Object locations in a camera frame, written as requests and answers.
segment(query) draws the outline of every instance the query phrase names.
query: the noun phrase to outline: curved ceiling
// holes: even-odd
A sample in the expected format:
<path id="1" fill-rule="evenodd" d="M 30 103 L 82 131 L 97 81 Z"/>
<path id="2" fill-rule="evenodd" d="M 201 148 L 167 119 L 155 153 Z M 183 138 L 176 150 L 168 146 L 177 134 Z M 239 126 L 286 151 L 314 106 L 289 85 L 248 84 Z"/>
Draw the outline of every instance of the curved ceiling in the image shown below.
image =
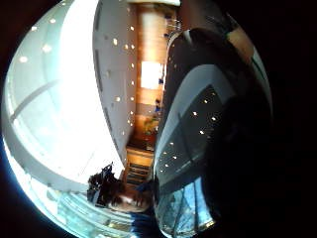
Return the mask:
<path id="1" fill-rule="evenodd" d="M 6 78 L 2 124 L 15 147 L 11 153 L 35 178 L 59 189 L 84 191 L 88 177 L 112 161 L 117 177 L 123 168 L 95 78 L 97 4 L 62 1 L 51 8 L 18 47 Z"/>

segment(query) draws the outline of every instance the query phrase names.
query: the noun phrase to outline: dark reflective surface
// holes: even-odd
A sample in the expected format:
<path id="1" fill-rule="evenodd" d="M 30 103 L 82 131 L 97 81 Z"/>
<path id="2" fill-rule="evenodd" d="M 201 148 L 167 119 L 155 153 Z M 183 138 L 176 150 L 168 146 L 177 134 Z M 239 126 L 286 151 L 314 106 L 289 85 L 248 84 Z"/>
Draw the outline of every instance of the dark reflective surface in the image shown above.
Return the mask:
<path id="1" fill-rule="evenodd" d="M 192 3 L 183 4 L 182 10 Z M 184 31 L 168 43 L 155 151 L 156 214 L 161 231 L 172 237 L 241 218 L 237 208 L 244 209 L 241 199 L 253 189 L 271 122 L 265 72 L 254 49 L 244 51 L 253 45 L 234 42 L 230 34 L 241 28 L 214 3 L 195 4 L 186 13 L 206 6 L 204 14 L 184 20 Z M 186 30 L 186 24 L 197 28 Z"/>

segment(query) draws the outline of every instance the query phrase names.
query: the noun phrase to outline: ceiling light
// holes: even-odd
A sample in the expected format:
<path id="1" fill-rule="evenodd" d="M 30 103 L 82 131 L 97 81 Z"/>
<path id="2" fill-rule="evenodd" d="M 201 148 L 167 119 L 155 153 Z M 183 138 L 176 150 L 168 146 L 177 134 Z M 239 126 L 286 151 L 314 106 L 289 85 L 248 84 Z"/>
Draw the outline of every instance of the ceiling light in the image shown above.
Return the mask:
<path id="1" fill-rule="evenodd" d="M 52 47 L 48 44 L 45 44 L 43 47 L 42 47 L 42 50 L 45 52 L 45 53 L 48 53 L 52 50 Z"/>
<path id="2" fill-rule="evenodd" d="M 209 221 L 208 223 L 205 224 L 206 227 L 210 227 L 212 226 L 213 224 L 215 224 L 215 221 L 212 220 L 212 221 Z"/>
<path id="3" fill-rule="evenodd" d="M 27 61 L 28 61 L 28 58 L 27 58 L 27 57 L 20 57 L 20 58 L 19 58 L 19 61 L 20 61 L 20 62 L 27 62 Z"/>

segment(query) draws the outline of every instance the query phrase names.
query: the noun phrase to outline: recessed light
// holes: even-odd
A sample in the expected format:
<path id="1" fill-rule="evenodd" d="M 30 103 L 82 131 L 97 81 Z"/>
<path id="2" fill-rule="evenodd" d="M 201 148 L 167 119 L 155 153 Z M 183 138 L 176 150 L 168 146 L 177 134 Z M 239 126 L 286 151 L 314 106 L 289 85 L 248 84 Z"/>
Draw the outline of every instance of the recessed light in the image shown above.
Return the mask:
<path id="1" fill-rule="evenodd" d="M 45 52 L 45 53 L 48 53 L 52 50 L 52 47 L 48 44 L 45 44 L 43 47 L 42 47 L 42 50 Z"/>
<path id="2" fill-rule="evenodd" d="M 20 62 L 27 62 L 27 61 L 28 61 L 28 58 L 27 58 L 27 57 L 20 57 L 20 58 L 19 58 L 19 61 L 20 61 Z"/>

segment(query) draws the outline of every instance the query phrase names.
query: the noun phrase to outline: person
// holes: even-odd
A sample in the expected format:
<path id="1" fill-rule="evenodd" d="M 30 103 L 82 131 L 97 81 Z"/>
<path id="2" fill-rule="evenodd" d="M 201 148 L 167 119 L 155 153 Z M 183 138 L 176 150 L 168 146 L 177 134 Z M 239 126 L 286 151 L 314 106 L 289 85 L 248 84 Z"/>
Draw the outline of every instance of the person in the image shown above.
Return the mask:
<path id="1" fill-rule="evenodd" d="M 152 180 L 133 189 L 111 173 L 112 165 L 89 178 L 88 201 L 99 207 L 130 213 L 130 232 L 141 238 L 163 238 L 154 211 Z"/>

